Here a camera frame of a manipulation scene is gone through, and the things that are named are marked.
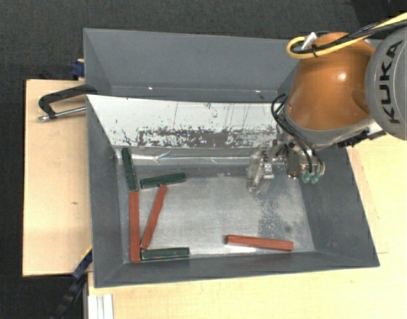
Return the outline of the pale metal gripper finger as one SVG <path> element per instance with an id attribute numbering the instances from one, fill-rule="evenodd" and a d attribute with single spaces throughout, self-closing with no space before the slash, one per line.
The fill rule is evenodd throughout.
<path id="1" fill-rule="evenodd" d="M 250 163 L 246 168 L 247 178 L 262 178 L 264 160 L 260 154 L 253 154 L 250 156 Z"/>
<path id="2" fill-rule="evenodd" d="M 250 193 L 258 195 L 266 193 L 274 180 L 274 175 L 255 175 L 247 179 L 247 189 Z"/>

